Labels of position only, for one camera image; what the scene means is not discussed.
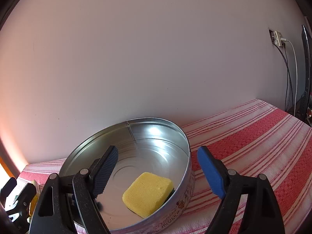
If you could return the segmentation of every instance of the yellow sponge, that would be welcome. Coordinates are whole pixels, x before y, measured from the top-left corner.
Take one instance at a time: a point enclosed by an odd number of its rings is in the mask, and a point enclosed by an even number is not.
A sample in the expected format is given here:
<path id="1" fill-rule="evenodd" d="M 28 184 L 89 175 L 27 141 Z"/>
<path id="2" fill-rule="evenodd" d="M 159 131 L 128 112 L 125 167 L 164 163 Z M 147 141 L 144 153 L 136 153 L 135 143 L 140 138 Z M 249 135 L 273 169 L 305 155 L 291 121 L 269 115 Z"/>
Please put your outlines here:
<path id="1" fill-rule="evenodd" d="M 146 218 L 163 205 L 173 188 L 169 178 L 142 173 L 124 192 L 122 200 L 128 209 Z"/>

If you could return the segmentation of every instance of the black cable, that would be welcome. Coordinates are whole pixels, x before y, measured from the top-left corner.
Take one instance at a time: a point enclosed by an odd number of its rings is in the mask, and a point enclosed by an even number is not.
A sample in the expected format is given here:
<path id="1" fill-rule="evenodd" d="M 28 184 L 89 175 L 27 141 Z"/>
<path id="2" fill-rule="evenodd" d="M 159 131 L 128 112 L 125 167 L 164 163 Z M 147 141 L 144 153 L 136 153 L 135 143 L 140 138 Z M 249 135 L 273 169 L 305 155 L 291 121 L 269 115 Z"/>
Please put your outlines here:
<path id="1" fill-rule="evenodd" d="M 284 49 L 285 49 L 286 62 L 287 62 L 287 65 L 288 65 L 288 58 L 287 58 L 286 45 L 285 44 L 284 44 Z M 286 98 L 287 98 L 287 88 L 286 88 L 286 96 L 285 96 L 285 105 L 286 105 Z M 285 108 L 285 111 L 288 110 L 288 105 L 289 105 L 290 98 L 291 98 L 291 93 L 289 92 L 288 102 L 287 102 L 287 106 Z"/>
<path id="2" fill-rule="evenodd" d="M 278 49 L 278 51 L 280 52 L 280 54 L 282 55 L 283 59 L 284 59 L 284 62 L 286 64 L 286 68 L 287 68 L 287 73 L 288 73 L 288 76 L 289 76 L 289 85 L 290 85 L 290 92 L 291 92 L 291 99 L 292 99 L 292 103 L 294 102 L 294 97 L 293 97 L 293 91 L 292 91 L 292 83 L 291 83 L 291 74 L 289 72 L 289 68 L 288 68 L 288 63 L 285 59 L 285 56 L 284 54 L 282 53 L 282 51 L 278 48 L 277 45 L 275 45 L 275 43 L 272 42 L 272 44 Z"/>

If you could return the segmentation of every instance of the red striped tablecloth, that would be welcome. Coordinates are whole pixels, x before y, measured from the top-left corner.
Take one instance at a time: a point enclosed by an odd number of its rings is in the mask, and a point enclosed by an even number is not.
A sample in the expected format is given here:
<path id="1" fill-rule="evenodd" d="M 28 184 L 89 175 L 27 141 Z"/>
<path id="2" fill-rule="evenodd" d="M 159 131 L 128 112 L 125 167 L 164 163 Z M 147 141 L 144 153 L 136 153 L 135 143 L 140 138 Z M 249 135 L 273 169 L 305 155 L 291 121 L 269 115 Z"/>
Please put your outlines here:
<path id="1" fill-rule="evenodd" d="M 246 176 L 264 173 L 275 192 L 286 233 L 294 233 L 312 207 L 312 128 L 286 112 L 258 99 L 184 126 L 190 144 L 195 190 L 183 215 L 164 233 L 202 234 L 220 200 L 197 161 L 197 148 L 207 145 L 227 168 Z M 25 167 L 17 190 L 35 179 L 41 188 L 65 159 Z M 246 197 L 238 207 L 231 233 L 238 231 Z M 85 233 L 78 227 L 79 233 Z"/>

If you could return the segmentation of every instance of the wall outlet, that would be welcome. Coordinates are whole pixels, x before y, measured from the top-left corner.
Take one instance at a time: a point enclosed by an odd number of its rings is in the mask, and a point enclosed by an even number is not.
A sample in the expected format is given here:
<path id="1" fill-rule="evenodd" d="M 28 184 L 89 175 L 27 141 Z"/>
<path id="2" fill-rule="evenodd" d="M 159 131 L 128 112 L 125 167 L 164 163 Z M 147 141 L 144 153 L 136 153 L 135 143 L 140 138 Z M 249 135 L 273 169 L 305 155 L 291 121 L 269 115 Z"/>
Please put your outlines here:
<path id="1" fill-rule="evenodd" d="M 275 36 L 275 41 L 277 41 L 277 45 L 282 47 L 283 44 L 282 44 L 282 41 L 280 40 L 280 38 L 282 38 L 282 34 L 278 31 L 274 31 L 274 36 Z"/>
<path id="2" fill-rule="evenodd" d="M 269 29 L 269 33 L 270 33 L 272 43 L 274 43 L 277 46 L 282 47 L 283 43 L 280 40 L 280 38 L 283 37 L 282 34 L 279 31 L 274 31 L 272 29 Z"/>

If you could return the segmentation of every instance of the white cable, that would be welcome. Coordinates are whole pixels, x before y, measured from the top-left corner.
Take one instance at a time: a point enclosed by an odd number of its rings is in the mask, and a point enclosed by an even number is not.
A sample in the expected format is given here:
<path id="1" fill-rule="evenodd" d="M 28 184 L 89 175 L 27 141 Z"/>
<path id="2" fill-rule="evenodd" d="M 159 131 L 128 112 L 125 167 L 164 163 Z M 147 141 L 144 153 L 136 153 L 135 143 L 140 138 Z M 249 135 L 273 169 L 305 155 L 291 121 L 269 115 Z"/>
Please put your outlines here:
<path id="1" fill-rule="evenodd" d="M 281 41 L 288 41 L 291 44 L 293 51 L 294 51 L 294 46 L 289 40 L 281 38 Z M 297 68 L 297 58 L 296 58 L 296 52 L 295 51 L 294 51 L 294 62 L 296 64 L 296 94 L 294 96 L 294 116 L 295 116 L 296 115 L 297 90 L 298 90 L 298 68 Z"/>

